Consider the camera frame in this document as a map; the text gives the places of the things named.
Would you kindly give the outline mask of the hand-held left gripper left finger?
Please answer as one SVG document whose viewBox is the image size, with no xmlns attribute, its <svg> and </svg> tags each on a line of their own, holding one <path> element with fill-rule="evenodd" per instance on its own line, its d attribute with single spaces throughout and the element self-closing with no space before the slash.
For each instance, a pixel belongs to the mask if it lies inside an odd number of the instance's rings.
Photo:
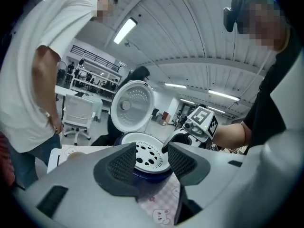
<svg viewBox="0 0 304 228">
<path fill-rule="evenodd" d="M 133 186 L 136 144 L 108 147 L 94 152 L 93 156 L 93 197 L 104 202 L 116 202 L 117 198 L 136 202 L 139 194 L 138 189 Z"/>
</svg>

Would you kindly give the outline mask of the red box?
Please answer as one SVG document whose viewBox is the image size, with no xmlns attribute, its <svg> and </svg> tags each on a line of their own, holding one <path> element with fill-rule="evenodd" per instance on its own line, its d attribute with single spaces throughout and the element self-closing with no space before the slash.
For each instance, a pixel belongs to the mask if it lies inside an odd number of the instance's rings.
<svg viewBox="0 0 304 228">
<path fill-rule="evenodd" d="M 169 123 L 171 116 L 168 112 L 163 112 L 158 116 L 158 123 L 162 126 L 165 126 Z"/>
</svg>

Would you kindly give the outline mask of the white shelf rack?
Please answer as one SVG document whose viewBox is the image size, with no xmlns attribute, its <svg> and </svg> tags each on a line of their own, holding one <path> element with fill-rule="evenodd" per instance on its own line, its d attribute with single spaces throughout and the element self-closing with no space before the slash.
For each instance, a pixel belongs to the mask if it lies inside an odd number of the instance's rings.
<svg viewBox="0 0 304 228">
<path fill-rule="evenodd" d="M 122 77 L 114 71 L 84 64 L 74 70 L 69 89 L 96 95 L 103 101 L 111 102 L 121 79 Z"/>
</svg>

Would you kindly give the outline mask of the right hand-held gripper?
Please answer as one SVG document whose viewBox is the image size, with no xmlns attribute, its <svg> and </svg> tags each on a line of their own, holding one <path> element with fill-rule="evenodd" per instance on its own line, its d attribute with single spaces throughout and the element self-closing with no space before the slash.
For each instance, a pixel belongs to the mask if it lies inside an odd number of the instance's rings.
<svg viewBox="0 0 304 228">
<path fill-rule="evenodd" d="M 170 142 L 193 147 L 211 148 L 218 121 L 213 111 L 199 106 L 187 116 L 185 123 L 165 141 L 162 153 L 168 152 Z"/>
</svg>

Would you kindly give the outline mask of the person's right forearm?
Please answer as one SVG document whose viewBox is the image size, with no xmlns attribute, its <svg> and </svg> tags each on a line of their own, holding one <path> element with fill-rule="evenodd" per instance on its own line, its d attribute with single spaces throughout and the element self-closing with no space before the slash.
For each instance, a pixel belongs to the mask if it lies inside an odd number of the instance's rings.
<svg viewBox="0 0 304 228">
<path fill-rule="evenodd" d="M 244 122 L 218 126 L 213 143 L 227 149 L 237 149 L 249 145 L 252 131 Z"/>
</svg>

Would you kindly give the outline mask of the pink cloth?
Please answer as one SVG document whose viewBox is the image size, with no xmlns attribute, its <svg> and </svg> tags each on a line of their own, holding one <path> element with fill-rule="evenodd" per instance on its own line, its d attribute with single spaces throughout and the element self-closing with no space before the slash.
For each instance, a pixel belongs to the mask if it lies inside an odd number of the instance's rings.
<svg viewBox="0 0 304 228">
<path fill-rule="evenodd" d="M 3 178 L 8 187 L 15 181 L 14 168 L 9 156 L 8 140 L 0 132 L 0 177 Z"/>
</svg>

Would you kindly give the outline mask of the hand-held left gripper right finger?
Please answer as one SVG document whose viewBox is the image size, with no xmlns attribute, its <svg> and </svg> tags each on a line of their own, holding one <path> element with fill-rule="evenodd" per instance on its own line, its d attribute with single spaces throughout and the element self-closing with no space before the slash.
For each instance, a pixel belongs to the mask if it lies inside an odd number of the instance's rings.
<svg viewBox="0 0 304 228">
<path fill-rule="evenodd" d="M 179 203 L 174 218 L 174 224 L 178 225 L 203 210 L 188 198 L 185 187 L 200 184 L 209 174 L 211 166 L 207 159 L 191 152 L 188 146 L 173 142 L 168 144 L 168 161 L 180 183 Z"/>
</svg>

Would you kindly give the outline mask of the beige bowl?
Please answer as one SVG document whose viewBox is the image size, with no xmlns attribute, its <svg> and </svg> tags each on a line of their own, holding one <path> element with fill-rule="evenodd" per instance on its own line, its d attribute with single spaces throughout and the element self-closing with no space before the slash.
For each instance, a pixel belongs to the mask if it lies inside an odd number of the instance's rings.
<svg viewBox="0 0 304 228">
<path fill-rule="evenodd" d="M 83 153 L 83 152 L 72 152 L 72 153 L 70 153 L 70 154 L 67 156 L 67 159 L 68 159 L 68 160 L 72 160 L 72 159 L 78 158 L 78 157 L 80 157 L 80 156 L 82 156 L 82 155 L 85 155 L 85 153 Z"/>
</svg>

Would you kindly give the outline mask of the white desk black legs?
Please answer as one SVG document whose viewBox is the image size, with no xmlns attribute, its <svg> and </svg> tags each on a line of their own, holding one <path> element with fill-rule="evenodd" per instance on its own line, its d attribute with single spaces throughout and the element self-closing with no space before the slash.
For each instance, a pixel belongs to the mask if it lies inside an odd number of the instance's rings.
<svg viewBox="0 0 304 228">
<path fill-rule="evenodd" d="M 60 95 L 60 96 L 63 97 L 63 99 L 62 99 L 62 109 L 61 109 L 61 119 L 63 119 L 66 96 L 67 95 L 76 95 L 77 91 L 73 91 L 73 90 L 66 89 L 64 87 L 60 87 L 60 86 L 56 85 L 55 86 L 55 93 L 56 93 L 56 96 Z"/>
</svg>

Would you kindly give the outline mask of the white perforated steam plate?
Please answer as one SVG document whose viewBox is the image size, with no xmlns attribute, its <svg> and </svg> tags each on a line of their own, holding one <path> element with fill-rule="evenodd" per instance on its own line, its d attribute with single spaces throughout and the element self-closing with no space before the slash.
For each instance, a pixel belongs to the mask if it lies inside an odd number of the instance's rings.
<svg viewBox="0 0 304 228">
<path fill-rule="evenodd" d="M 157 138 L 134 132 L 123 136 L 121 144 L 127 143 L 136 145 L 135 169 L 149 174 L 160 174 L 170 169 L 168 154 L 162 153 L 163 143 Z"/>
</svg>

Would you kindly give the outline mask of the black balcony railing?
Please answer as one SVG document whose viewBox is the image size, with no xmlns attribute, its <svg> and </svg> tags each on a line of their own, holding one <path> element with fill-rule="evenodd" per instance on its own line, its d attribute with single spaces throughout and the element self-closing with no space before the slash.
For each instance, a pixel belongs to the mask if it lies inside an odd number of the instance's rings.
<svg viewBox="0 0 304 228">
<path fill-rule="evenodd" d="M 100 65 L 104 66 L 105 68 L 108 68 L 117 73 L 120 69 L 120 66 L 117 66 L 117 65 L 109 62 L 108 60 L 104 59 L 103 57 L 100 57 L 100 56 L 98 56 L 94 53 L 91 53 L 90 51 L 87 51 L 76 45 L 72 46 L 70 52 L 80 56 L 81 58 L 88 59 L 89 61 L 92 61 L 92 62 L 96 62 L 97 64 L 100 64 Z"/>
</svg>

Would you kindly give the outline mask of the blue rice cooker white lid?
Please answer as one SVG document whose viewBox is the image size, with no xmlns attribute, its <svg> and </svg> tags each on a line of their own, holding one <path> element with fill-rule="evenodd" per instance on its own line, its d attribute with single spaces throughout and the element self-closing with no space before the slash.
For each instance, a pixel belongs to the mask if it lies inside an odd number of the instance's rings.
<svg viewBox="0 0 304 228">
<path fill-rule="evenodd" d="M 111 105 L 111 119 L 115 127 L 123 134 L 116 139 L 114 146 L 121 145 L 121 140 L 128 133 L 144 133 L 154 110 L 152 88 L 143 81 L 130 81 L 115 94 Z M 134 168 L 133 174 L 150 183 L 160 183 L 171 176 L 171 168 L 160 174 L 149 174 Z"/>
</svg>

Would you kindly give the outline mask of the person's black shirt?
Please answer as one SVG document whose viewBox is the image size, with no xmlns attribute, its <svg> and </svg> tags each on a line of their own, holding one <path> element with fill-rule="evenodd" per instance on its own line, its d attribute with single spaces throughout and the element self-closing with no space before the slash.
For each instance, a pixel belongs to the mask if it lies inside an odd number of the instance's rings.
<svg viewBox="0 0 304 228">
<path fill-rule="evenodd" d="M 289 72 L 302 53 L 299 50 L 284 51 L 277 55 L 276 62 L 269 68 L 259 86 L 255 102 L 244 119 L 251 130 L 248 148 L 264 144 L 270 137 L 286 129 L 283 119 L 270 94 Z"/>
</svg>

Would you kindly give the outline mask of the black pedestal fan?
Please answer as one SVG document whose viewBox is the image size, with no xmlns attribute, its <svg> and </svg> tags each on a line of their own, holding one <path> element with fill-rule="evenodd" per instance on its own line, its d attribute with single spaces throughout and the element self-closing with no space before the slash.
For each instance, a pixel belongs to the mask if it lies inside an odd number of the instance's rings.
<svg viewBox="0 0 304 228">
<path fill-rule="evenodd" d="M 64 61 L 59 61 L 57 64 L 57 80 L 64 79 L 67 74 L 67 65 Z"/>
</svg>

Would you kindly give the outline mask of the white office chair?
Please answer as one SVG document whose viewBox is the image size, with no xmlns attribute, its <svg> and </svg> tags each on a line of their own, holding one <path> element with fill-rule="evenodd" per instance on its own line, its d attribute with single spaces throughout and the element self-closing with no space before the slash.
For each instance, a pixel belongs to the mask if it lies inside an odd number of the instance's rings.
<svg viewBox="0 0 304 228">
<path fill-rule="evenodd" d="M 63 108 L 63 136 L 74 134 L 74 145 L 78 146 L 79 135 L 91 140 L 88 130 L 95 118 L 93 102 L 75 95 L 66 95 Z"/>
</svg>

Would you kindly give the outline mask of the pink checkered tablecloth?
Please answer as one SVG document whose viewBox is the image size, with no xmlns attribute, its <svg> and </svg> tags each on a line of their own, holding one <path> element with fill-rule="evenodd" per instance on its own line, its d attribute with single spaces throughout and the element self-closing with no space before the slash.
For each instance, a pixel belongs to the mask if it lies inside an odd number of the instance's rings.
<svg viewBox="0 0 304 228">
<path fill-rule="evenodd" d="M 141 195 L 139 206 L 153 218 L 161 228 L 175 228 L 174 218 L 179 203 L 180 183 L 172 174 L 161 183 L 140 180 L 136 183 Z"/>
</svg>

